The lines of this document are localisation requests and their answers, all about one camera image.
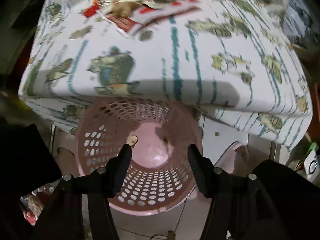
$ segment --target tablecloth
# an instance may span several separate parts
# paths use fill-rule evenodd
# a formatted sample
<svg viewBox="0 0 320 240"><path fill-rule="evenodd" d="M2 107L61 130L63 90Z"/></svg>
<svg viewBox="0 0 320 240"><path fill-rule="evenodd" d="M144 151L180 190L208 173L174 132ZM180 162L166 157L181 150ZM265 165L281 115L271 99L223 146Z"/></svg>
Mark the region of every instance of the tablecloth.
<svg viewBox="0 0 320 240"><path fill-rule="evenodd" d="M71 133L95 97L142 97L193 105L291 150L312 104L288 39L259 0L198 1L129 39L81 14L92 0L46 0L19 95Z"/></svg>

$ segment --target black wire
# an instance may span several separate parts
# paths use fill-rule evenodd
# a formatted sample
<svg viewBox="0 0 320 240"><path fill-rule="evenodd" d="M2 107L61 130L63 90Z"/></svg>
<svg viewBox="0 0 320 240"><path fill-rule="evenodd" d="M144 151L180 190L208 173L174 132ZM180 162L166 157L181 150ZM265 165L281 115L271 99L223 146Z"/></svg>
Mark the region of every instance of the black wire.
<svg viewBox="0 0 320 240"><path fill-rule="evenodd" d="M164 236L164 237L166 237L166 239L168 239L168 237L167 237L167 236L165 236L165 235L158 235L158 234L157 234L157 235L153 235L153 236L151 236L151 237L150 237L150 240L152 240L152 238L154 238L155 236Z"/></svg>

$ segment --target laundry basket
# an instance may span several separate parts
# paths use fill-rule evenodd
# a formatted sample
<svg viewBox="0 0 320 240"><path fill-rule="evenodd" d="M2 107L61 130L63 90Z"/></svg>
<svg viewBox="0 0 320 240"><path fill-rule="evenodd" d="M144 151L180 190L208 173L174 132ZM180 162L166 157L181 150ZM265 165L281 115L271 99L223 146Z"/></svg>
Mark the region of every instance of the laundry basket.
<svg viewBox="0 0 320 240"><path fill-rule="evenodd" d="M197 121L181 103L98 98L82 116L76 133L80 174L105 166L130 135L138 142L121 192L109 199L110 206L146 216L182 201L195 185L187 148L195 143L202 153L202 142Z"/></svg>

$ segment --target silver bolt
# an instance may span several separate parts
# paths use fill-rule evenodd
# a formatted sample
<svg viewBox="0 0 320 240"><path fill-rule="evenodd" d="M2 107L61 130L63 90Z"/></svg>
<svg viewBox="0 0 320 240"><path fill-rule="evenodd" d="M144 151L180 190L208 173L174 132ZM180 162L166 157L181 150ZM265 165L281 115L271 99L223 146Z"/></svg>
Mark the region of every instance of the silver bolt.
<svg viewBox="0 0 320 240"><path fill-rule="evenodd" d="M66 175L63 176L63 179L64 179L65 181L68 181L68 180L70 180L71 178L72 178L72 175L71 175L71 174L66 174Z"/></svg>
<svg viewBox="0 0 320 240"><path fill-rule="evenodd" d="M97 169L97 173L99 173L99 174L103 174L105 172L106 172L106 168L105 167L100 167L100 168Z"/></svg>
<svg viewBox="0 0 320 240"><path fill-rule="evenodd" d="M220 168L214 168L213 172L214 172L215 174L221 174L221 173L222 173L222 169L220 169Z"/></svg>
<svg viewBox="0 0 320 240"><path fill-rule="evenodd" d="M251 180L257 179L257 176L254 175L253 173L250 173L250 174L248 175L248 177L249 177L249 179L251 179Z"/></svg>

